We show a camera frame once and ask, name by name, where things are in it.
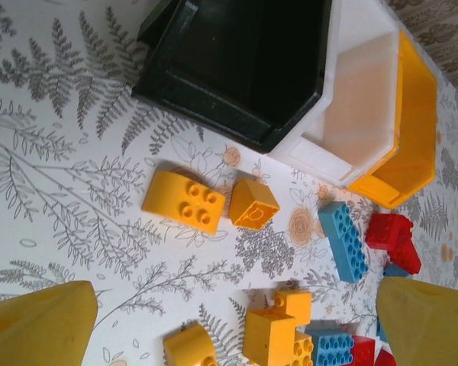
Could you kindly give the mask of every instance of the blue toy brick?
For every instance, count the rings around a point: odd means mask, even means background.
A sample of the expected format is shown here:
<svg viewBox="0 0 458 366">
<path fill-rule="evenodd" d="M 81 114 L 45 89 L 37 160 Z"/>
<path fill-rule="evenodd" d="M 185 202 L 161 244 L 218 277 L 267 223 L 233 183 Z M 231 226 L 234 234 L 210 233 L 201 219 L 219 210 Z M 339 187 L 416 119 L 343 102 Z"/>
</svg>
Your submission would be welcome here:
<svg viewBox="0 0 458 366">
<path fill-rule="evenodd" d="M 363 243 L 358 236 L 358 229 L 352 225 L 342 238 L 329 239 L 339 278 L 351 284 L 361 280 L 368 272 L 362 251 Z"/>
<path fill-rule="evenodd" d="M 322 230 L 329 239 L 342 237 L 353 225 L 350 209 L 344 202 L 331 202 L 318 212 Z"/>
<path fill-rule="evenodd" d="M 385 331 L 383 330 L 382 325 L 380 324 L 379 319 L 376 320 L 376 334 L 378 337 L 380 337 L 380 340 L 382 342 L 389 343 L 389 341 L 387 340 L 387 336 L 385 335 Z"/>
<path fill-rule="evenodd" d="M 391 263 L 386 266 L 383 270 L 383 277 L 411 277 L 411 275 L 405 270 L 397 266 L 395 263 Z"/>
<path fill-rule="evenodd" d="M 353 362 L 351 348 L 354 346 L 351 334 L 339 329 L 305 329 L 305 333 L 312 337 L 314 350 L 312 361 L 314 366 L 341 366 Z"/>
</svg>

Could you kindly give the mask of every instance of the yellow object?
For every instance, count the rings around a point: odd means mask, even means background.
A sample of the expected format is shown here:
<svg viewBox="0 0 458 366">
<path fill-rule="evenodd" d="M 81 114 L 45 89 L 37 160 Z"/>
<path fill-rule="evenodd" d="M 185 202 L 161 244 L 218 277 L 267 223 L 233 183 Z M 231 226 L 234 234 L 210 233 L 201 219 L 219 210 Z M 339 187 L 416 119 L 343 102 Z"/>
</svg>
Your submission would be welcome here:
<svg viewBox="0 0 458 366">
<path fill-rule="evenodd" d="M 275 309 L 293 316 L 297 326 L 306 326 L 311 322 L 312 294 L 308 291 L 277 291 Z"/>
<path fill-rule="evenodd" d="M 397 365 L 458 364 L 458 291 L 384 278 L 376 309 Z"/>
<path fill-rule="evenodd" d="M 154 173 L 142 210 L 215 234 L 225 200 L 222 194 L 190 178 L 159 170 Z"/>
<path fill-rule="evenodd" d="M 287 366 L 312 366 L 314 364 L 311 358 L 313 349 L 312 337 L 305 333 L 295 331 L 293 361 Z"/>
<path fill-rule="evenodd" d="M 248 311 L 243 355 L 259 366 L 291 364 L 296 326 L 293 316 L 274 309 Z"/>
<path fill-rule="evenodd" d="M 0 366 L 80 366 L 97 309 L 87 281 L 0 302 Z"/>
<path fill-rule="evenodd" d="M 436 79 L 403 32 L 400 42 L 398 140 L 378 165 L 348 187 L 388 209 L 430 183 L 436 168 Z"/>
<path fill-rule="evenodd" d="M 190 326 L 163 341 L 166 366 L 216 366 L 210 335 L 200 324 Z"/>
<path fill-rule="evenodd" d="M 261 230 L 279 210 L 280 206 L 267 186 L 241 179 L 234 187 L 229 207 L 233 225 Z"/>
</svg>

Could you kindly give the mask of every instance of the patterned wallpaper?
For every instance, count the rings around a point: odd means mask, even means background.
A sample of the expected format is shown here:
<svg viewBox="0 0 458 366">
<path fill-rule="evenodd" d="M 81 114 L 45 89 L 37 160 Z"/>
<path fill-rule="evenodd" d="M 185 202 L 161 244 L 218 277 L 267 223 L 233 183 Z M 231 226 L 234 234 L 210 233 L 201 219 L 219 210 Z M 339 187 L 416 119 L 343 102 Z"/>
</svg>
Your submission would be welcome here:
<svg viewBox="0 0 458 366">
<path fill-rule="evenodd" d="M 458 89 L 458 0 L 389 0 L 389 5 Z"/>
</svg>

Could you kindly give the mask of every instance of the red toy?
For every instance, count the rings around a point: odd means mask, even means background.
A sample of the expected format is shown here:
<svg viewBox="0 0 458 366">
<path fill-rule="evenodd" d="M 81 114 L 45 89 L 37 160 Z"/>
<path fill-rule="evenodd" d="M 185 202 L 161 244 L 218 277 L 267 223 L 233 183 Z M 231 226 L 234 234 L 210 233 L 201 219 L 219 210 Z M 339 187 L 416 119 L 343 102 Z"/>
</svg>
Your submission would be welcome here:
<svg viewBox="0 0 458 366">
<path fill-rule="evenodd" d="M 376 358 L 375 366 L 397 366 L 397 364 L 395 363 L 394 356 L 382 348 L 379 357 Z"/>
<path fill-rule="evenodd" d="M 412 242 L 412 234 L 405 233 L 398 236 L 397 244 L 389 251 L 390 260 L 410 275 L 415 275 L 421 270 L 421 260 Z"/>
<path fill-rule="evenodd" d="M 373 213 L 365 242 L 371 249 L 392 251 L 400 236 L 411 234 L 414 224 L 396 213 Z"/>
<path fill-rule="evenodd" d="M 375 359 L 375 339 L 353 335 L 354 346 L 351 348 L 353 366 L 373 366 Z"/>
</svg>

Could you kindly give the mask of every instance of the black storage bin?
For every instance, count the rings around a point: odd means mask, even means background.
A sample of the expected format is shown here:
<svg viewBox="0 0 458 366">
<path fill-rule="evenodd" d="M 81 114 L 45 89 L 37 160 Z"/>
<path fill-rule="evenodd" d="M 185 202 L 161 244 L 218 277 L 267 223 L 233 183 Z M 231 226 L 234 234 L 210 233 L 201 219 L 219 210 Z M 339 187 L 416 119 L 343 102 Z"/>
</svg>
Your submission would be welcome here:
<svg viewBox="0 0 458 366">
<path fill-rule="evenodd" d="M 322 95 L 331 0 L 162 0 L 133 96 L 267 153 Z"/>
</svg>

